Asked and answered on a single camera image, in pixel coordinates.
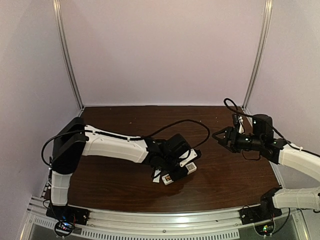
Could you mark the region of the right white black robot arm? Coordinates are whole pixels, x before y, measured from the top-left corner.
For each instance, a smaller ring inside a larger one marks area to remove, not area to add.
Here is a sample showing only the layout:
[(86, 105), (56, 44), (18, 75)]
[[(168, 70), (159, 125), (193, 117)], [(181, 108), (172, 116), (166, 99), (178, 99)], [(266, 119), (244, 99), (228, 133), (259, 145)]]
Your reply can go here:
[[(242, 124), (235, 113), (233, 126), (228, 126), (212, 134), (218, 144), (232, 153), (256, 151), (260, 157), (285, 167), (295, 169), (309, 177), (320, 179), (320, 156), (302, 147), (295, 146), (283, 136), (275, 138), (273, 119), (266, 114), (255, 114), (252, 118), (252, 133), (240, 130)], [(319, 187), (287, 189), (273, 188), (260, 199), (263, 211), (297, 208), (320, 211)]]

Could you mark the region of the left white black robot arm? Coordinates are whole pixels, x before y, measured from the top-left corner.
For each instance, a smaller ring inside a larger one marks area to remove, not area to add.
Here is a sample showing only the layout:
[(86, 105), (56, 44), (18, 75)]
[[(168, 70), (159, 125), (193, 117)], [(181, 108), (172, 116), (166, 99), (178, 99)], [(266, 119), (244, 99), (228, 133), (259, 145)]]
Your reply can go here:
[(75, 117), (53, 138), (50, 200), (53, 206), (68, 204), (71, 176), (83, 156), (127, 160), (170, 172), (190, 155), (191, 147), (180, 134), (168, 140), (128, 136), (95, 128)]

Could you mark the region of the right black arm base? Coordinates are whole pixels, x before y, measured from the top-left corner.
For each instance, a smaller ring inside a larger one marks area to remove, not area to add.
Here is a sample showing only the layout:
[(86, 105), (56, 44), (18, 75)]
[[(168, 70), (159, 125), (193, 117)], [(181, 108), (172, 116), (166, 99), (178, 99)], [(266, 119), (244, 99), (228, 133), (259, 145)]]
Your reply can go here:
[(239, 211), (239, 216), (242, 225), (248, 225), (267, 220), (272, 220), (275, 217), (282, 215), (282, 211), (278, 208), (267, 209), (266, 206), (243, 206)]

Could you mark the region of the white battery cover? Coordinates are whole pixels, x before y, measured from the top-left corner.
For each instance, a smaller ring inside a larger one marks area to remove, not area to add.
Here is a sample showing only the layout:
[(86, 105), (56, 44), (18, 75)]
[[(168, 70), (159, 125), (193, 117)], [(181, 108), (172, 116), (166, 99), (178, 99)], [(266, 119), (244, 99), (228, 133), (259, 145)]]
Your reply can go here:
[(152, 182), (158, 184), (160, 182), (160, 178), (161, 178), (161, 170), (156, 169), (152, 177)]

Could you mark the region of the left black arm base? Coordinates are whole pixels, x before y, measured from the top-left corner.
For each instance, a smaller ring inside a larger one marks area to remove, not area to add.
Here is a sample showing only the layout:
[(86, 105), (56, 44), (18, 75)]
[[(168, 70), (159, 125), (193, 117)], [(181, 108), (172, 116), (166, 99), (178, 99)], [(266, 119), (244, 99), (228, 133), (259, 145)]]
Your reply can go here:
[(89, 219), (90, 211), (88, 209), (73, 207), (69, 205), (57, 206), (49, 203), (46, 216), (58, 221), (66, 221), (71, 224), (85, 226)]

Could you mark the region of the white remote control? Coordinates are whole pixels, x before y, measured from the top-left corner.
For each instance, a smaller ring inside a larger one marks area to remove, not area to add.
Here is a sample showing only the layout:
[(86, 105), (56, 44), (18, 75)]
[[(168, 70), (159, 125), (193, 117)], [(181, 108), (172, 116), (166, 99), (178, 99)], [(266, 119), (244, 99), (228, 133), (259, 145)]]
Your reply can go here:
[(177, 170), (167, 173), (162, 176), (162, 181), (165, 185), (172, 184), (178, 180), (183, 179), (184, 177), (194, 173), (197, 170), (197, 166), (194, 162), (188, 163), (183, 167), (179, 167)]

